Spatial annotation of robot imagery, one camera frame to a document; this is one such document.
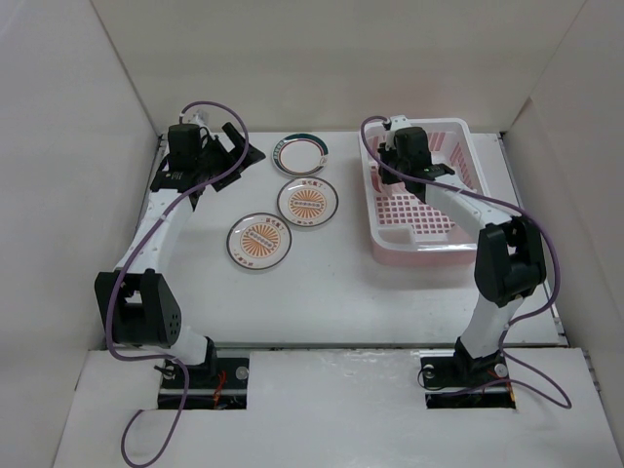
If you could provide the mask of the plate with green red rim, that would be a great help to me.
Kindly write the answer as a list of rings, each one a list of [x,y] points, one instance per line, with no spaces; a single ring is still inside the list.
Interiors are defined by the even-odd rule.
[[[275,168],[287,176],[314,176],[329,161],[330,151],[319,136],[295,133],[282,137],[274,146],[271,158]]]

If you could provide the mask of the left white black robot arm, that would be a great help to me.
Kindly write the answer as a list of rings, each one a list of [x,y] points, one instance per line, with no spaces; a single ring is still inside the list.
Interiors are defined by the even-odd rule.
[[[199,121],[170,126],[167,152],[149,185],[135,237],[115,268],[98,273],[95,280],[109,350],[125,345],[177,359],[199,387],[217,378],[215,345],[184,324],[165,272],[206,187],[222,190],[265,157],[248,142],[246,132],[231,123],[221,129],[230,148]]]

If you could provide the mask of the pink white dish rack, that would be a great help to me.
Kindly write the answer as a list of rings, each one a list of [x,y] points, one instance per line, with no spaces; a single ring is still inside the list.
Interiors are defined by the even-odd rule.
[[[450,166],[470,189],[488,196],[485,176],[467,124],[457,118],[410,119],[427,134],[435,163]],[[473,238],[445,214],[421,203],[402,183],[384,185],[378,165],[368,153],[383,145],[386,131],[379,121],[358,136],[370,225],[373,258],[390,266],[465,264],[474,261]]]

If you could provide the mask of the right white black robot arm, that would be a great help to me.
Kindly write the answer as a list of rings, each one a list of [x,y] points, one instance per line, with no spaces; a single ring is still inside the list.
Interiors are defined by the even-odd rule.
[[[539,230],[526,216],[507,214],[486,201],[448,165],[434,163],[422,128],[395,121],[384,129],[385,141],[377,149],[382,183],[403,183],[477,245],[475,310],[452,355],[422,359],[424,384],[430,389],[482,385],[504,363],[499,342],[506,327],[546,279]]]

